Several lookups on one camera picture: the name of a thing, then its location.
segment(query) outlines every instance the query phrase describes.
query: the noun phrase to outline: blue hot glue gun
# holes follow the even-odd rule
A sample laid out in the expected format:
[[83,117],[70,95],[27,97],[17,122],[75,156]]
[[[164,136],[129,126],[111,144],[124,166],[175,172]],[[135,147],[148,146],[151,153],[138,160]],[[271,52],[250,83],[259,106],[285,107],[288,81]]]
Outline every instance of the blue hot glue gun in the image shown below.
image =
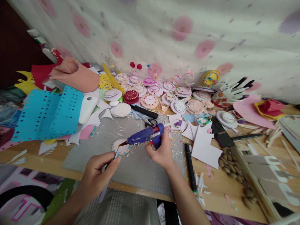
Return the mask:
[[150,142],[151,145],[155,144],[155,149],[160,147],[161,141],[160,136],[165,132],[165,126],[162,123],[156,124],[154,127],[147,127],[129,138],[127,141],[123,142],[119,146],[124,145],[137,145],[144,142]]

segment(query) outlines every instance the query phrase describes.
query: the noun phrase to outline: person's left hand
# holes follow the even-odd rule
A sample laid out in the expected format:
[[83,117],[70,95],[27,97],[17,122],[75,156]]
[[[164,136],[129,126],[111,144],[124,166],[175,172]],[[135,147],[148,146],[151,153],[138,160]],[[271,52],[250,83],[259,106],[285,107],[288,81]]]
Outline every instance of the person's left hand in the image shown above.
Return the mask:
[[102,172],[102,168],[115,157],[115,152],[92,156],[87,163],[81,183],[74,196],[78,203],[86,205],[100,195],[118,168],[121,157],[114,159]]

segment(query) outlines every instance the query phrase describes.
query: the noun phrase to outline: hand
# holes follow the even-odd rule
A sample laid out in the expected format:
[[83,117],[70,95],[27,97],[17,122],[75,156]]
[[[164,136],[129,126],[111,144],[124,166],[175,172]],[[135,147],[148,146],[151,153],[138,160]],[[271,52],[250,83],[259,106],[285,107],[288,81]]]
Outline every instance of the hand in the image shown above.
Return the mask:
[[100,195],[118,168],[121,157],[114,159],[102,172],[102,168],[115,157],[115,152],[92,156],[87,163],[81,183],[74,193],[79,203],[88,204]]
[[155,151],[150,143],[145,146],[145,150],[150,158],[161,165],[165,170],[172,167],[174,164],[172,155],[172,141],[169,138],[168,129],[165,127],[165,132],[161,135],[161,145]]

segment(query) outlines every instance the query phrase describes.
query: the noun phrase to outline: red pom pom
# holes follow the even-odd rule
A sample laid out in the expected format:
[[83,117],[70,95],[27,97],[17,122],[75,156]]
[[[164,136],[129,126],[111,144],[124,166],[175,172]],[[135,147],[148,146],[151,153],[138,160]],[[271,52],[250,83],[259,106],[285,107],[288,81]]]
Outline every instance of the red pom pom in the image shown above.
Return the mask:
[[138,64],[138,65],[137,65],[137,68],[138,68],[139,70],[141,70],[141,69],[143,68],[143,66],[142,66],[141,64]]

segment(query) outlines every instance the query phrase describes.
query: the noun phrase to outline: pink polka dot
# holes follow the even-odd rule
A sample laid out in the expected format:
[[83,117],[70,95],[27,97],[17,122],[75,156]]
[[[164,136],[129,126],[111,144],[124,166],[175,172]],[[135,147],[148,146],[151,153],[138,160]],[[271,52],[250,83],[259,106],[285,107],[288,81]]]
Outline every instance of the pink polka dot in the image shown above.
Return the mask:
[[50,17],[56,17],[56,11],[52,5],[51,0],[37,0],[37,2]]
[[76,26],[77,30],[86,38],[91,36],[90,27],[88,26],[87,21],[85,18],[78,14],[74,14],[73,16],[73,23]]
[[150,67],[148,67],[148,74],[151,75],[152,77],[156,73],[157,76],[159,76],[162,73],[163,69],[159,64],[152,63]]
[[215,47],[215,43],[212,40],[206,40],[198,44],[194,55],[196,58],[205,58]]
[[121,58],[123,56],[122,45],[120,45],[118,42],[111,42],[110,43],[110,51],[117,58]]
[[252,85],[253,86],[251,88],[248,88],[247,90],[245,90],[245,92],[255,91],[255,90],[259,89],[262,86],[262,84],[260,82],[257,82],[257,81],[253,82]]
[[224,74],[230,72],[232,68],[233,64],[228,62],[220,65],[216,70],[219,71],[221,76],[223,76]]
[[65,47],[58,45],[56,49],[59,51],[59,53],[60,53],[63,57],[67,57],[67,56],[68,56],[68,57],[74,58],[74,57],[72,56],[72,54],[68,51],[68,49],[65,48]]
[[193,28],[193,20],[185,15],[178,18],[174,24],[172,37],[176,41],[184,41]]

